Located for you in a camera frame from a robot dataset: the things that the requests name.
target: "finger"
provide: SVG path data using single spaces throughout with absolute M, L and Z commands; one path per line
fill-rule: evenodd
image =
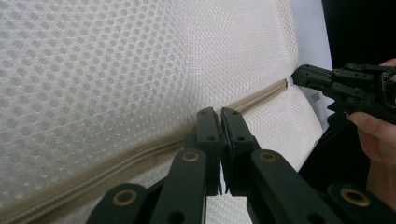
M 387 60 L 384 63 L 380 64 L 381 66 L 388 66 L 388 67 L 396 67 L 396 58 Z
M 396 125 L 363 112 L 353 113 L 348 118 L 362 131 L 396 146 Z

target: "metal screw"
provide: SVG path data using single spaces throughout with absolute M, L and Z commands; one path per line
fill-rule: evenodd
M 341 189 L 341 197 L 343 197 L 347 202 L 353 203 L 360 207 L 367 207 L 370 205 L 370 199 L 355 189 Z
M 134 189 L 123 189 L 113 197 L 113 203 L 116 206 L 126 206 L 134 202 L 137 198 L 137 192 Z

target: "human hand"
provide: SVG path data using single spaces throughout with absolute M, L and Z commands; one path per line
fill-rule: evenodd
M 396 67 L 396 59 L 381 65 Z M 366 188 L 396 210 L 396 125 L 362 112 L 348 119 L 358 127 L 361 148 L 371 161 Z

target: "black mechanical linkage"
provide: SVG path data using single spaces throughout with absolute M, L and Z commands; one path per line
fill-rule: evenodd
M 292 75 L 294 84 L 322 91 L 334 99 L 329 109 L 342 113 L 362 111 L 396 124 L 396 68 L 348 63 L 328 71 L 301 65 Z
M 331 78 L 317 79 L 319 89 Z M 226 189 L 247 197 L 254 224 L 396 223 L 395 211 L 364 189 L 337 184 L 327 193 L 315 191 L 282 155 L 261 149 L 238 111 L 222 108 L 220 126 L 211 107 L 198 112 L 197 132 L 187 136 L 165 179 L 149 189 L 115 187 L 87 223 L 205 223 L 206 196 L 221 192 L 220 158 Z

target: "black bracket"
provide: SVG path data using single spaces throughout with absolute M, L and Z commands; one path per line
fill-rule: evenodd
M 365 189 L 348 184 L 317 192 L 279 153 L 261 149 L 243 116 L 222 108 L 197 114 L 197 133 L 174 158 L 168 177 L 149 189 L 111 189 L 87 223 L 205 223 L 206 196 L 226 189 L 247 197 L 253 223 L 396 223 L 396 213 Z
M 396 68 L 348 63 L 325 70 L 301 65 L 292 75 L 294 84 L 322 91 L 334 99 L 329 109 L 336 113 L 366 112 L 396 124 Z

